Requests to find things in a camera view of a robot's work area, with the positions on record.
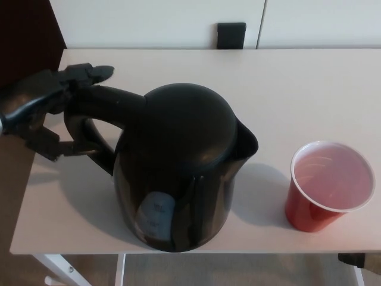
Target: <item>white table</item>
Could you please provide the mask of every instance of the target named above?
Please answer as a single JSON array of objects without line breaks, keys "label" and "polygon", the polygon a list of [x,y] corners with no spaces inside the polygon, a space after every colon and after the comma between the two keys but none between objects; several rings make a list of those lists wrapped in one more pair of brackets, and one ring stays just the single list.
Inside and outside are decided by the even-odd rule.
[{"label": "white table", "polygon": [[[69,49],[61,69],[86,62],[114,66],[114,76],[103,84],[142,95],[175,82],[207,86],[228,101],[258,138],[258,153],[237,175],[225,225],[191,252],[381,250],[378,187],[369,205],[316,234],[294,230],[283,214],[291,158],[306,142],[349,144],[365,155],[378,179],[381,50]],[[71,139],[62,116],[48,116],[45,126],[62,140]],[[115,145],[119,130],[105,123],[98,127]],[[142,244],[125,227],[110,176],[89,158],[62,157],[52,163],[36,155],[11,252],[32,254],[66,283],[82,286],[89,284],[60,254],[119,254],[121,285],[125,254],[160,251]]]}]

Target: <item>floor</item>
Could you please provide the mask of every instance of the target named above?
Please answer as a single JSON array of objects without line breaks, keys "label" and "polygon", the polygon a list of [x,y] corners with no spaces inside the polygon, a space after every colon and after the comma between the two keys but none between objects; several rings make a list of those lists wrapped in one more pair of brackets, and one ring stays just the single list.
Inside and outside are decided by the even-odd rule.
[{"label": "floor", "polygon": [[[33,153],[22,140],[0,138],[0,286],[42,286],[49,270],[30,256],[9,253]],[[114,285],[116,255],[66,256],[93,286]],[[363,271],[366,286],[381,277]],[[129,255],[125,286],[133,285],[355,285],[351,267],[325,255],[155,254]]]}]

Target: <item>cabinet door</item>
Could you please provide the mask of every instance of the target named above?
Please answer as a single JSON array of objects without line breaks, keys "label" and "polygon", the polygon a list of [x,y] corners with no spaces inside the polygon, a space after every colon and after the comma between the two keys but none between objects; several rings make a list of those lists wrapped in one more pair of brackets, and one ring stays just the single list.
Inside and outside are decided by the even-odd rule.
[{"label": "cabinet door", "polygon": [[216,23],[246,22],[257,44],[264,0],[51,0],[69,48],[215,48]]},{"label": "cabinet door", "polygon": [[267,0],[259,48],[380,46],[379,0]]}]

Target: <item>kettle spout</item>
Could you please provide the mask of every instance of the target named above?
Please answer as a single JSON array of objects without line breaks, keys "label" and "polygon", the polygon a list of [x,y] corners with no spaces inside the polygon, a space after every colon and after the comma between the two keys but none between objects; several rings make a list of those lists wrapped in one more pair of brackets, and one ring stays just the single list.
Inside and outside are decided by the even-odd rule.
[{"label": "kettle spout", "polygon": [[237,140],[233,148],[233,160],[245,164],[258,151],[258,141],[254,134],[237,119]]},{"label": "kettle spout", "polygon": [[232,153],[226,161],[225,181],[231,180],[241,167],[258,151],[258,141],[254,134],[237,119],[237,139]]}]

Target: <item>red cup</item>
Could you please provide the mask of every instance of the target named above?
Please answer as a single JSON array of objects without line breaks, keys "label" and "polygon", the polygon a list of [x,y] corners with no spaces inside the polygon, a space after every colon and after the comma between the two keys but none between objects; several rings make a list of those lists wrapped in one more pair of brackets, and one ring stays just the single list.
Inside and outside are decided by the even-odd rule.
[{"label": "red cup", "polygon": [[285,213],[296,229],[316,232],[365,206],[374,194],[374,174],[352,148],[317,141],[301,147],[291,162]]}]

